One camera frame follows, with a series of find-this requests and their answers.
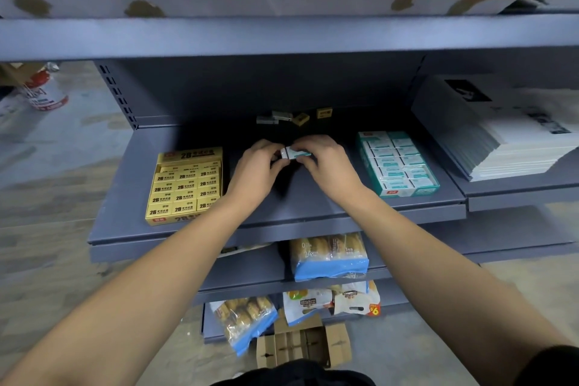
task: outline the hand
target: hand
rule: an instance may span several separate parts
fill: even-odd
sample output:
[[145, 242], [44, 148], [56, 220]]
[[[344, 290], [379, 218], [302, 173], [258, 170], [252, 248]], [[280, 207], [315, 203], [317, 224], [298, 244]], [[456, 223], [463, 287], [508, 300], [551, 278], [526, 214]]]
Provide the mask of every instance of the hand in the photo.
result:
[[271, 164], [284, 146], [262, 139], [243, 153], [229, 182], [226, 197], [241, 202], [253, 211], [267, 197], [281, 169], [289, 165], [288, 159]]
[[360, 182], [344, 148], [329, 136], [305, 136], [291, 147], [309, 151], [316, 157], [317, 163], [309, 156], [299, 156], [296, 160], [308, 169], [322, 191], [341, 207], [348, 199], [367, 189]]

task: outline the paint bucket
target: paint bucket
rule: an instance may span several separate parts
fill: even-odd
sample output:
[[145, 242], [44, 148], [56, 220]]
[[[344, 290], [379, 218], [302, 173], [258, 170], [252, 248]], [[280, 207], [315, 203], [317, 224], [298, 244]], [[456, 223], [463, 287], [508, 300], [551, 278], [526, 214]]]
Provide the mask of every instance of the paint bucket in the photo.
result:
[[47, 63], [18, 88], [35, 109], [45, 112], [58, 109], [68, 102], [68, 95], [64, 94], [54, 79], [53, 73], [57, 71], [59, 67], [55, 63]]

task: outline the forearm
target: forearm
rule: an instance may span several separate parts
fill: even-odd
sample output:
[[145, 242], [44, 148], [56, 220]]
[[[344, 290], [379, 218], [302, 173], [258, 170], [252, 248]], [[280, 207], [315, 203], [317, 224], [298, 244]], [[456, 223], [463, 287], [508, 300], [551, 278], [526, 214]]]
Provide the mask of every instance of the forearm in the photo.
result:
[[418, 313], [480, 382], [512, 383], [540, 349], [568, 344], [521, 294], [386, 205], [344, 204]]
[[250, 213], [220, 199], [76, 308], [6, 384], [134, 384]]

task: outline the floor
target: floor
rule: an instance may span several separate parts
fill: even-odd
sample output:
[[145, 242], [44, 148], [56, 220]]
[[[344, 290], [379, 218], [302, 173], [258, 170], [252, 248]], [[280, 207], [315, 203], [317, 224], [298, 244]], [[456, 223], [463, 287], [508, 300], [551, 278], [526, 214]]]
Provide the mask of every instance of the floor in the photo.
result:
[[[131, 136], [88, 62], [62, 65], [70, 102], [23, 109], [0, 122], [0, 378], [72, 308], [128, 263], [90, 264], [86, 237]], [[579, 236], [579, 202], [553, 204]], [[485, 267], [513, 283], [579, 344], [579, 254]], [[203, 345], [201, 308], [190, 309], [149, 365], [140, 386], [208, 385], [255, 367], [227, 344]], [[474, 384], [414, 310], [347, 324], [353, 360], [344, 368], [381, 384]]]

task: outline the yellow eraser box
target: yellow eraser box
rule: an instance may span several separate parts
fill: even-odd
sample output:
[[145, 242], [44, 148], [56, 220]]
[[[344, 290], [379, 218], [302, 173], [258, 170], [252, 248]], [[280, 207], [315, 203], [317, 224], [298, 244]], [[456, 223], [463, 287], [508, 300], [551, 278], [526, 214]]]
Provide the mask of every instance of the yellow eraser box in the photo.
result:
[[171, 151], [157, 156], [145, 220], [151, 226], [191, 220], [221, 197], [223, 149]]

